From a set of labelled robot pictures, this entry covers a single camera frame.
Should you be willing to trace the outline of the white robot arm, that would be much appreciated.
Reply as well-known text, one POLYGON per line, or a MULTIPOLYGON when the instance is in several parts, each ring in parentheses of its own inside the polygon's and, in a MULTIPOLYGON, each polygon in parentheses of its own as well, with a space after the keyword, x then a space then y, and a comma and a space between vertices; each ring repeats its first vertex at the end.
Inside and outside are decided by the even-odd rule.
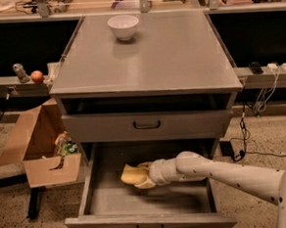
POLYGON ((160 186, 173 181, 188 182, 212 178, 278 206, 276 228, 286 228, 286 169, 208 160, 186 151, 171 160, 147 161, 137 166, 137 187, 160 186))

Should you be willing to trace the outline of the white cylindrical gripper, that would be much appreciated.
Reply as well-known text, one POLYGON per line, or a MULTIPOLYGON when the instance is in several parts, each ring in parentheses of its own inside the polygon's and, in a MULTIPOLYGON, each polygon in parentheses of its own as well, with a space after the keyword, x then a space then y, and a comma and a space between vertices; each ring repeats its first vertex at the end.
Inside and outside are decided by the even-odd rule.
POLYGON ((136 188, 142 190, 173 182, 202 181, 205 179, 204 176, 190 176, 178 171, 175 158, 171 160, 160 159, 153 162, 144 161, 143 163, 139 163, 138 167, 143 169, 149 168, 148 176, 151 178, 145 179, 142 183, 135 184, 136 188))

